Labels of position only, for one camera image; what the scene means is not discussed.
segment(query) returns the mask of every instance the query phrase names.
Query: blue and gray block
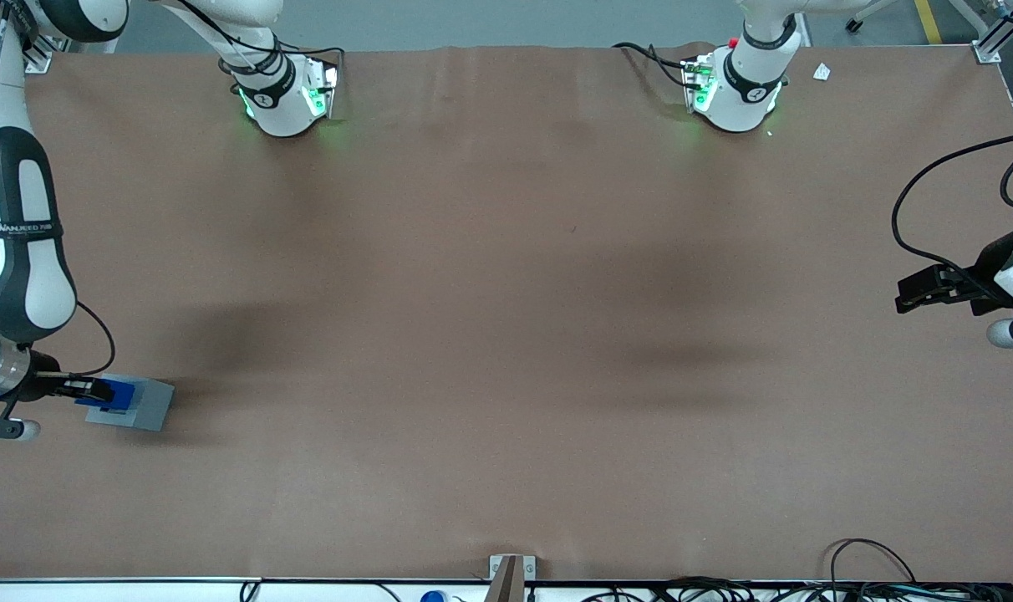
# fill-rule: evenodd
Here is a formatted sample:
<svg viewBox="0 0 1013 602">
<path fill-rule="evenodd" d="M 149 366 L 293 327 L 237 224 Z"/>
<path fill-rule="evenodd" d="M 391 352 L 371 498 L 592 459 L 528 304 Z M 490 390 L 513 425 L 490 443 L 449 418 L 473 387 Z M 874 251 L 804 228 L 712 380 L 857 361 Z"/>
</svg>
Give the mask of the blue and gray block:
<svg viewBox="0 0 1013 602">
<path fill-rule="evenodd" d="M 102 374 L 113 397 L 109 403 L 95 399 L 76 399 L 87 408 L 87 423 L 109 424 L 113 427 L 161 431 L 175 387 L 159 380 L 124 374 Z"/>
</svg>

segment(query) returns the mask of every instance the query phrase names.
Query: gray floor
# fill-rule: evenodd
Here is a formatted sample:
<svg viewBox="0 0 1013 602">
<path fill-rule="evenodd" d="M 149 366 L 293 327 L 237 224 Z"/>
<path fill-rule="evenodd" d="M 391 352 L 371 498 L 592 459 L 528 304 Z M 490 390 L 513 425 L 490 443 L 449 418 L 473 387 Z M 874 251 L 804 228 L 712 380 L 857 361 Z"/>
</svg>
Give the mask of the gray floor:
<svg viewBox="0 0 1013 602">
<path fill-rule="evenodd" d="M 930 0 L 945 43 L 976 30 L 945 0 Z M 858 33 L 849 15 L 808 15 L 813 46 L 926 45 L 915 3 L 903 0 L 866 19 Z M 349 51 L 420 51 L 442 46 L 679 46 L 738 35 L 731 0 L 288 0 L 278 35 L 293 45 Z M 120 53 L 208 53 L 201 39 L 154 3 L 136 0 Z M 1013 42 L 1002 52 L 1013 98 Z"/>
</svg>

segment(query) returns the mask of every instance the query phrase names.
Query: table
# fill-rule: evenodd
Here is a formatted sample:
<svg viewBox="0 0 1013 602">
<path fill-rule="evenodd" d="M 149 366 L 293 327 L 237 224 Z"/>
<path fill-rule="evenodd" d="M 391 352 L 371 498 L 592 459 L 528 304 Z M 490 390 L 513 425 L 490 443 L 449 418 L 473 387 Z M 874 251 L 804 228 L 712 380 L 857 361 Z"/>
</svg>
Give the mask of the table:
<svg viewBox="0 0 1013 602">
<path fill-rule="evenodd" d="M 1000 73 L 790 76 L 730 135 L 618 50 L 354 55 L 341 121 L 270 140 L 206 56 L 57 58 L 29 105 L 79 297 L 178 393 L 162 434 L 21 408 L 0 576 L 817 578 L 874 537 L 1013 581 L 1013 351 L 963 306 L 898 316 L 926 264 L 888 232 L 918 168 L 1013 133 Z M 971 262 L 1012 156 L 931 175 L 905 236 Z M 82 313 L 40 348 L 105 352 Z"/>
</svg>

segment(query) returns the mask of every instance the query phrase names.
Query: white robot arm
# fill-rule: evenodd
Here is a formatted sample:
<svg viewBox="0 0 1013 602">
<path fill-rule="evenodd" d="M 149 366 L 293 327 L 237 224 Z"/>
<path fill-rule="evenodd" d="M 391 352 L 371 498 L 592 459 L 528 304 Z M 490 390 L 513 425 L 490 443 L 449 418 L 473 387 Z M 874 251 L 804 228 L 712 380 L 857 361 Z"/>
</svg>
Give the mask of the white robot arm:
<svg viewBox="0 0 1013 602">
<path fill-rule="evenodd" d="M 304 132 L 329 111 L 335 65 L 283 50 L 269 29 L 282 0 L 164 0 L 208 40 L 236 80 L 246 112 L 272 136 Z M 75 286 L 50 161 L 35 139 L 24 98 L 24 59 L 37 33 L 77 42 L 115 39 L 128 0 L 0 0 L 0 438 L 36 435 L 11 418 L 18 400 L 45 395 L 103 399 L 107 384 L 60 372 L 31 344 L 60 330 L 74 313 Z"/>
<path fill-rule="evenodd" d="M 733 49 L 720 47 L 697 58 L 686 73 L 689 108 L 727 132 L 748 132 L 774 110 L 781 79 L 800 49 L 796 12 L 842 12 L 870 0 L 734 0 L 744 11 L 744 32 Z"/>
<path fill-rule="evenodd" d="M 774 109 L 782 76 L 800 49 L 796 12 L 844 12 L 870 0 L 734 0 L 744 11 L 744 33 L 735 47 L 723 46 L 697 57 L 683 69 L 691 110 L 728 132 L 748 132 Z M 931 266 L 900 283 L 897 311 L 907 313 L 934 303 L 971 302 L 981 316 L 997 309 L 1013 312 L 1013 232 L 982 251 L 966 270 L 971 280 L 947 266 Z M 989 327 L 989 341 L 1013 350 L 1013 318 Z"/>
</svg>

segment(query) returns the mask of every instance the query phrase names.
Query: gray block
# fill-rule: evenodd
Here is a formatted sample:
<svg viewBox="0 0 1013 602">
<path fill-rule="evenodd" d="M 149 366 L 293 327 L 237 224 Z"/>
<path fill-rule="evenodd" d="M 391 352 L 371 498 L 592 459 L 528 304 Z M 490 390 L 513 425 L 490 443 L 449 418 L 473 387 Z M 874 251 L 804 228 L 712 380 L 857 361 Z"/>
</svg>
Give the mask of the gray block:
<svg viewBox="0 0 1013 602">
<path fill-rule="evenodd" d="M 175 390 L 173 385 L 164 384 L 159 380 L 124 374 L 102 374 L 102 378 L 135 385 L 136 395 L 132 397 L 132 406 L 124 411 L 102 411 L 100 408 L 89 408 L 87 423 L 140 428 L 143 431 L 161 431 Z"/>
</svg>

